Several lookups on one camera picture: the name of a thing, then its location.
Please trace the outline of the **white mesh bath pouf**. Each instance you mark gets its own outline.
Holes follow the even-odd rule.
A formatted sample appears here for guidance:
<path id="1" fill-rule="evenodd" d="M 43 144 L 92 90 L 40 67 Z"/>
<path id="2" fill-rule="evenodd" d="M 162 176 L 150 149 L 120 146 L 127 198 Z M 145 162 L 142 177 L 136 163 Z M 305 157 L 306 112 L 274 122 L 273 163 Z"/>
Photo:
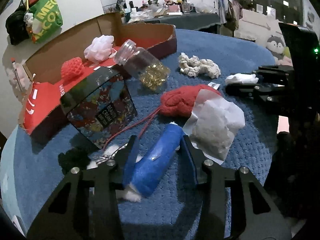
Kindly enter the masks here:
<path id="1" fill-rule="evenodd" d="M 92 43 L 84 50 L 85 59 L 91 62 L 102 62 L 114 54 L 114 36 L 101 35 L 93 39 Z"/>

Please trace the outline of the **black fuzzy pom pom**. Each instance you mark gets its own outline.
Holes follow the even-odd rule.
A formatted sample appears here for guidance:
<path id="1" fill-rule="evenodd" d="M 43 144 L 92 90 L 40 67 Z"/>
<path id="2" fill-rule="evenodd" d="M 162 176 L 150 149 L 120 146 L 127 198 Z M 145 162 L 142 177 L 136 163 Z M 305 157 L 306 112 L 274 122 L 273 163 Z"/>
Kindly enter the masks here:
<path id="1" fill-rule="evenodd" d="M 83 170 L 91 162 L 87 151 L 79 147 L 72 148 L 66 153 L 60 153 L 57 160 L 63 175 L 66 175 L 74 167 Z"/>

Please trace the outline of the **clear jar with gold beads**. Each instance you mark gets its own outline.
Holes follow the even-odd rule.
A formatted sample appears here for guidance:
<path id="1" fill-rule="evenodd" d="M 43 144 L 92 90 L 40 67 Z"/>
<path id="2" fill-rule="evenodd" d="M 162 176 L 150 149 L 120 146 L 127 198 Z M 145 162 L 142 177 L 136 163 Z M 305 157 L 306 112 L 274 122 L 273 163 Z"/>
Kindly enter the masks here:
<path id="1" fill-rule="evenodd" d="M 119 48 L 114 61 L 153 92 L 160 92 L 164 89 L 170 74 L 167 66 L 130 39 Z"/>

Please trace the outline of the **red knitted pouch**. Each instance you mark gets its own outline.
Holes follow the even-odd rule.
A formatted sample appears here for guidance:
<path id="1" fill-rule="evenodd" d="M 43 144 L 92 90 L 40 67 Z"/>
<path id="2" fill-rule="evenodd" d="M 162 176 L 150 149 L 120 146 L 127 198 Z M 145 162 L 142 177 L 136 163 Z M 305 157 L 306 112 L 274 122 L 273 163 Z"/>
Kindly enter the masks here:
<path id="1" fill-rule="evenodd" d="M 116 134 L 108 138 L 103 146 L 103 150 L 114 138 L 116 138 L 121 133 L 147 121 L 147 124 L 143 127 L 138 135 L 138 137 L 140 138 L 157 114 L 163 116 L 182 116 L 189 118 L 191 116 L 191 111 L 193 109 L 197 95 L 202 89 L 214 92 L 215 94 L 221 96 L 221 93 L 217 89 L 214 89 L 209 85 L 202 84 L 195 86 L 182 86 L 180 88 L 165 92 L 160 98 L 160 105 L 153 112 L 151 112 L 144 119 L 138 121 L 135 124 L 132 124 L 129 127 L 124 128 L 120 132 L 117 132 Z"/>

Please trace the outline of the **blue felt roll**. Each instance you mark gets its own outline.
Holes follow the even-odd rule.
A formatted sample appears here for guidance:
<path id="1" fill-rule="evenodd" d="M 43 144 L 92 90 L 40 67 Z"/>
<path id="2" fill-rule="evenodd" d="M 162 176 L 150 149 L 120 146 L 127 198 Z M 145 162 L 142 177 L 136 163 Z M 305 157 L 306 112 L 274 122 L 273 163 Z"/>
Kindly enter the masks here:
<path id="1" fill-rule="evenodd" d="M 133 135 L 131 137 L 133 145 L 123 169 L 123 186 L 131 187 L 143 197 L 152 195 L 171 165 L 183 136 L 184 132 L 180 126 L 174 122 L 167 124 L 148 152 L 140 161 L 136 161 L 139 154 L 139 139 Z"/>

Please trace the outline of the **black bag on wall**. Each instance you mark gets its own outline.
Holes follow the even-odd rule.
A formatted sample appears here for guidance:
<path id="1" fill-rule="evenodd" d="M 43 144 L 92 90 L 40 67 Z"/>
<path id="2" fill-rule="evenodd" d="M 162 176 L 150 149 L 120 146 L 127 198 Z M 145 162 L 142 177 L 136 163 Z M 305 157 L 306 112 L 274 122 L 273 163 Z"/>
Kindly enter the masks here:
<path id="1" fill-rule="evenodd" d="M 21 0 L 18 8 L 7 18 L 5 27 L 10 38 L 10 44 L 13 46 L 18 45 L 24 40 L 29 38 L 27 32 L 24 16 L 27 9 L 24 1 Z"/>

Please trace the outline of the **white cotton wad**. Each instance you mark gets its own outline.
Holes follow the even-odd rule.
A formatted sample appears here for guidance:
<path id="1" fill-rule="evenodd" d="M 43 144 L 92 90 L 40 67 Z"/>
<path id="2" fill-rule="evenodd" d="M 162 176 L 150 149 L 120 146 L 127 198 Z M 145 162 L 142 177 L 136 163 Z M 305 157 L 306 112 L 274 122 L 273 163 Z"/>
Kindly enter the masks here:
<path id="1" fill-rule="evenodd" d="M 225 84 L 256 84 L 259 78 L 255 74 L 236 73 L 226 77 Z"/>

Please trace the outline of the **red cardboard box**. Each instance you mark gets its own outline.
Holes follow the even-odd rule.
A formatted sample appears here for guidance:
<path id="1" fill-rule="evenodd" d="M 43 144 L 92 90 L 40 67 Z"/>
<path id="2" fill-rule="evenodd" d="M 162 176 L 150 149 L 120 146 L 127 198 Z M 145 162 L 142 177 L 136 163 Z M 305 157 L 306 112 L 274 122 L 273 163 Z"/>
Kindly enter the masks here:
<path id="1" fill-rule="evenodd" d="M 113 12 L 80 23 L 60 34 L 23 64 L 30 87 L 22 102 L 19 126 L 28 134 L 50 135 L 64 122 L 60 98 L 100 66 L 111 68 L 127 40 L 162 59 L 177 50 L 175 26 L 122 24 Z"/>

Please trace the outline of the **green shopping bag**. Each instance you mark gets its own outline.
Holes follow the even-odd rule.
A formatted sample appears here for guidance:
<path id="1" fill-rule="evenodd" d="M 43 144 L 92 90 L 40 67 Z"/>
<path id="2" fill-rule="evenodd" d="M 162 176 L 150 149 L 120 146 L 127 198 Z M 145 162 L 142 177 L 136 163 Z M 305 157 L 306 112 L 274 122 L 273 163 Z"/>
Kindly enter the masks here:
<path id="1" fill-rule="evenodd" d="M 24 21 L 33 43 L 43 42 L 63 25 L 57 0 L 38 0 L 27 6 Z"/>

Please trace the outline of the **dark green cluttered table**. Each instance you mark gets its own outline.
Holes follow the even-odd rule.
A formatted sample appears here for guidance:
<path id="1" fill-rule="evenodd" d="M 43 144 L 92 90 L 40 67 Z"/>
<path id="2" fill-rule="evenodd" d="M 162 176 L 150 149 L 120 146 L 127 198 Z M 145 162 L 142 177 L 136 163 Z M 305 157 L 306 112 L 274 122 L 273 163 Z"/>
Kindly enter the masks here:
<path id="1" fill-rule="evenodd" d="M 164 16 L 149 20 L 139 21 L 139 23 L 169 24 L 177 29 L 202 31 L 205 33 L 220 33 L 220 18 L 217 14 L 210 13 L 189 13 L 178 16 Z"/>

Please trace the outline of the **pink plush on wall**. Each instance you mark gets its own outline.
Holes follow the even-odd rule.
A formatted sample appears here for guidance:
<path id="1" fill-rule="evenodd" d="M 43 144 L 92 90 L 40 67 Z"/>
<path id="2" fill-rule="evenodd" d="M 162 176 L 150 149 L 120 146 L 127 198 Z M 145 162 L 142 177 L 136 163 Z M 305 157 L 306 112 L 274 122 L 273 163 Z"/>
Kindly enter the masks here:
<path id="1" fill-rule="evenodd" d="M 17 89 L 21 93 L 25 93 L 30 85 L 29 78 L 21 63 L 11 58 L 11 67 L 7 69 L 9 83 L 13 89 Z"/>

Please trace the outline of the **red foam net ball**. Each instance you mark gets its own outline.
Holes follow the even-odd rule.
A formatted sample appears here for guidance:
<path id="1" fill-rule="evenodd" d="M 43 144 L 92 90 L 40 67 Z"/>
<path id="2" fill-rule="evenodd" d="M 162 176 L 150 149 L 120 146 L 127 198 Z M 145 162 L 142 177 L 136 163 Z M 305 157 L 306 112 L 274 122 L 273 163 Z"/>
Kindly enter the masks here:
<path id="1" fill-rule="evenodd" d="M 74 57 L 62 64 L 61 78 L 64 81 L 71 81 L 84 73 L 84 65 L 80 57 Z"/>

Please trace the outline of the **penguin plush toy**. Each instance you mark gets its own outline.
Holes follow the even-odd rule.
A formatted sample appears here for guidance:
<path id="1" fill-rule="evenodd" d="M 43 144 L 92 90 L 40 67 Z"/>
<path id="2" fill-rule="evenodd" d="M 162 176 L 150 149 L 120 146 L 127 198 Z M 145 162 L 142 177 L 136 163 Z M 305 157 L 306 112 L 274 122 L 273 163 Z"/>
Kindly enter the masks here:
<path id="1" fill-rule="evenodd" d="M 289 48 L 281 38 L 271 36 L 267 40 L 266 48 L 273 55 L 276 65 L 293 66 Z"/>

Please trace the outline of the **dark floral gift box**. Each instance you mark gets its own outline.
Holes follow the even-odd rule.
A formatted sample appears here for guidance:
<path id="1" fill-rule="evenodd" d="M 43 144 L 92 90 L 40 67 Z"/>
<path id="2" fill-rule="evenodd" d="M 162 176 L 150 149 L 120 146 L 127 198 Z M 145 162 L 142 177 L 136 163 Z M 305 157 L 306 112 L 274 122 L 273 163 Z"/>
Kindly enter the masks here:
<path id="1" fill-rule="evenodd" d="M 98 148 L 137 116 L 123 76 L 106 67 L 61 96 L 60 105 L 69 122 Z"/>

